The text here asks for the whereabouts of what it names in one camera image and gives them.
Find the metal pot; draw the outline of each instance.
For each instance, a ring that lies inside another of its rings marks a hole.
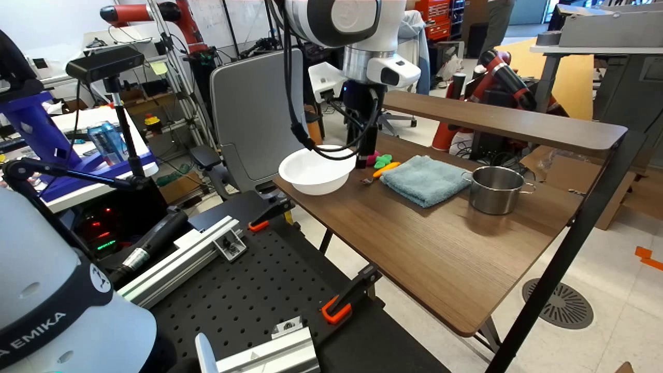
[[[515,210],[525,178],[501,165],[484,165],[472,171],[470,205],[490,215]]]

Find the floor drain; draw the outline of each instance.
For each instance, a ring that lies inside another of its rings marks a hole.
[[[537,283],[540,283],[540,280],[528,280],[522,286],[525,301],[531,298]],[[558,325],[558,327],[564,327],[564,330],[585,330],[593,322],[595,311],[580,291],[577,291],[575,287],[571,287],[566,283],[558,283],[555,291],[546,303],[540,317]]]

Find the white bowl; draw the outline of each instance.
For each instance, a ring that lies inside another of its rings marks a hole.
[[[298,148],[291,152],[281,165],[277,173],[304,194],[329,194],[347,183],[354,170],[357,155],[348,159],[327,159],[315,150]]]

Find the folded cloth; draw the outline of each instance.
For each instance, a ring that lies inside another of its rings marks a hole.
[[[467,189],[470,171],[428,155],[415,155],[387,171],[381,181],[412,203],[432,206]]]

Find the white robot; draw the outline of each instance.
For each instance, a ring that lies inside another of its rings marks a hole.
[[[274,4],[298,37],[347,47],[342,72],[311,69],[319,97],[329,88],[338,94],[347,78],[404,86],[421,75],[397,53],[407,0]],[[150,311],[115,293],[27,198],[0,187],[0,370],[139,370],[156,334]]]

